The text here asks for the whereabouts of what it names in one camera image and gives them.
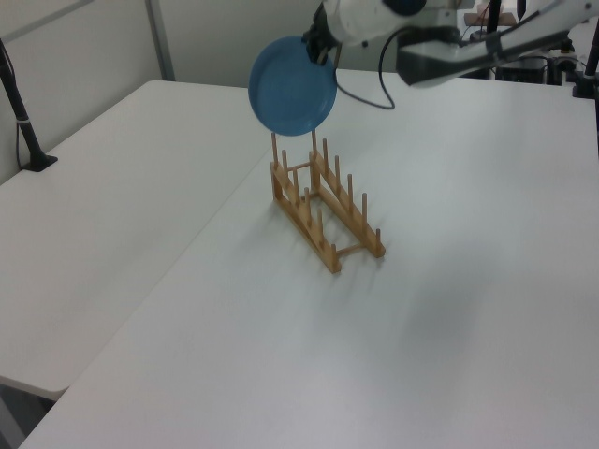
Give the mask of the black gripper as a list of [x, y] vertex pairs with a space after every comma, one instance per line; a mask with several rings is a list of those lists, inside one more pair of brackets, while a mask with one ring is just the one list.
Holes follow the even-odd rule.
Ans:
[[333, 59], [334, 71], [337, 71], [341, 59], [343, 45], [329, 30], [327, 13], [321, 3], [313, 15], [310, 28], [302, 35], [301, 41], [306, 45], [309, 59], [316, 65], [324, 65], [329, 51], [336, 48]]

